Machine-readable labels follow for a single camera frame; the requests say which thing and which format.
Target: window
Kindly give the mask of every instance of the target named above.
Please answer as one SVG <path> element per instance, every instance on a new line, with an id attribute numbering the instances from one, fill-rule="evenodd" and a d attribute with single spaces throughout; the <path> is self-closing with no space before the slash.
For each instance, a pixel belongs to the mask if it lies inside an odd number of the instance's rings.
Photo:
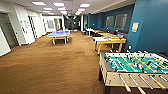
<path id="1" fill-rule="evenodd" d="M 127 14 L 117 15 L 114 28 L 124 29 L 126 20 L 127 20 Z"/>
<path id="2" fill-rule="evenodd" d="M 114 22 L 113 22 L 114 17 L 113 16 L 108 16 L 106 20 L 106 27 L 107 28 L 113 28 L 114 27 Z"/>
<path id="3" fill-rule="evenodd" d="M 49 28 L 49 29 L 54 28 L 54 21 L 48 20 L 47 23 L 48 23 L 48 28 Z"/>

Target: blue wall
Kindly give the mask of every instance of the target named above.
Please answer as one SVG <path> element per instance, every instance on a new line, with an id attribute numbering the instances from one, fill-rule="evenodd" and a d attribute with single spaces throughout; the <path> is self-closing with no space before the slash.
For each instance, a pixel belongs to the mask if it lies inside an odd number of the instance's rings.
<path id="1" fill-rule="evenodd" d="M 127 38 L 131 52 L 168 51 L 168 1 L 136 0 L 131 26 Z M 133 22 L 139 22 L 137 32 L 132 32 Z"/>
<path id="2" fill-rule="evenodd" d="M 106 28 L 107 16 L 114 16 L 114 22 L 115 22 L 116 15 L 127 14 L 127 21 L 124 30 L 129 31 L 133 9 L 134 4 L 107 12 L 102 12 L 98 14 L 89 14 L 90 16 L 88 16 L 89 17 L 88 26 L 89 28 Z"/>

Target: wooden table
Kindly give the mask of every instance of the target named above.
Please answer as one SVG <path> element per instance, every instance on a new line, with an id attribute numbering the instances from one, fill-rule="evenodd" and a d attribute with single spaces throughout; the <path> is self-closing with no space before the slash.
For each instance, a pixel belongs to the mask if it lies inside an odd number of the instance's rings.
<path id="1" fill-rule="evenodd" d="M 103 33 L 103 31 L 100 31 L 100 30 L 93 30 L 92 32 L 94 33 L 93 36 L 96 36 L 96 34 L 98 34 L 98 33 Z"/>
<path id="2" fill-rule="evenodd" d="M 95 50 L 97 49 L 98 46 L 98 52 L 97 54 L 100 54 L 100 49 L 102 44 L 112 44 L 113 48 L 113 43 L 120 43 L 118 52 L 121 52 L 122 44 L 126 42 L 126 39 L 104 39 L 103 37 L 93 37 L 95 40 Z"/>
<path id="3" fill-rule="evenodd" d="M 94 33 L 102 33 L 103 31 L 93 30 L 92 32 L 94 32 Z"/>

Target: table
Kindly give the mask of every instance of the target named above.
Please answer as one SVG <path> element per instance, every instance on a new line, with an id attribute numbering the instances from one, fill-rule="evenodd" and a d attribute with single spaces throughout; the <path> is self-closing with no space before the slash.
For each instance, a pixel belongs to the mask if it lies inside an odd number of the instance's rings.
<path id="1" fill-rule="evenodd" d="M 168 89 L 167 62 L 168 59 L 155 53 L 101 52 L 99 81 L 105 85 L 103 94 L 110 94 L 112 86 L 124 86 L 128 92 L 130 87 L 137 87 L 141 94 L 146 94 L 143 88 Z"/>
<path id="2" fill-rule="evenodd" d="M 94 33 L 94 36 L 96 36 L 96 33 L 97 33 L 97 34 L 98 34 L 98 33 L 103 33 L 103 31 L 99 31 L 99 30 L 93 30 L 92 32 Z"/>
<path id="3" fill-rule="evenodd" d="M 86 29 L 88 32 L 89 32 L 89 36 L 88 37 L 92 37 L 90 36 L 90 32 L 93 31 L 93 29 L 89 28 L 89 29 Z"/>
<path id="4" fill-rule="evenodd" d="M 70 31 L 66 30 L 66 31 L 54 31 L 50 34 L 47 35 L 47 37 L 53 37 L 53 44 L 55 44 L 55 39 L 64 39 L 65 40 L 65 44 L 68 41 L 70 35 Z"/>
<path id="5" fill-rule="evenodd" d="M 95 40 L 95 50 L 97 49 L 98 46 L 98 52 L 97 52 L 98 55 L 100 54 L 102 44 L 112 44 L 113 48 L 113 43 L 120 43 L 118 52 L 121 52 L 122 44 L 126 42 L 126 39 L 118 37 L 111 37 L 111 38 L 93 37 L 93 39 Z"/>
<path id="6" fill-rule="evenodd" d="M 112 37 L 117 37 L 117 35 L 111 34 L 111 33 L 98 33 L 99 35 L 102 36 L 112 36 Z"/>

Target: ceiling light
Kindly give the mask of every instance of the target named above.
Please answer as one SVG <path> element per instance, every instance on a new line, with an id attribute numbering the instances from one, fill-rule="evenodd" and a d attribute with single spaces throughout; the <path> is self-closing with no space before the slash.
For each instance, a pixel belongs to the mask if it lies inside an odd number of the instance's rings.
<path id="1" fill-rule="evenodd" d="M 44 10 L 53 10 L 52 8 L 43 8 Z"/>
<path id="2" fill-rule="evenodd" d="M 62 14 L 67 14 L 67 11 L 60 11 Z"/>
<path id="3" fill-rule="evenodd" d="M 76 15 L 79 15 L 80 13 L 82 13 L 82 12 L 81 12 L 81 11 L 77 11 L 75 14 L 76 14 Z"/>
<path id="4" fill-rule="evenodd" d="M 49 13 L 49 12 L 51 12 L 51 11 L 43 11 L 43 12 Z"/>
<path id="5" fill-rule="evenodd" d="M 81 11 L 77 11 L 76 13 L 82 13 Z"/>
<path id="6" fill-rule="evenodd" d="M 80 7 L 89 7 L 90 4 L 81 4 Z"/>
<path id="7" fill-rule="evenodd" d="M 41 6 L 45 6 L 46 4 L 44 2 L 32 2 L 35 5 L 41 5 Z"/>
<path id="8" fill-rule="evenodd" d="M 54 15 L 54 13 L 48 13 L 49 15 Z"/>
<path id="9" fill-rule="evenodd" d="M 64 3 L 53 3 L 55 6 L 64 6 Z"/>
<path id="10" fill-rule="evenodd" d="M 78 13 L 75 13 L 76 15 L 80 15 L 80 13 L 78 14 Z"/>
<path id="11" fill-rule="evenodd" d="M 66 10 L 66 9 L 65 9 L 65 7 L 63 7 L 63 8 L 58 8 L 58 10 Z"/>
<path id="12" fill-rule="evenodd" d="M 84 8 L 79 8 L 78 11 L 84 11 L 85 9 Z"/>

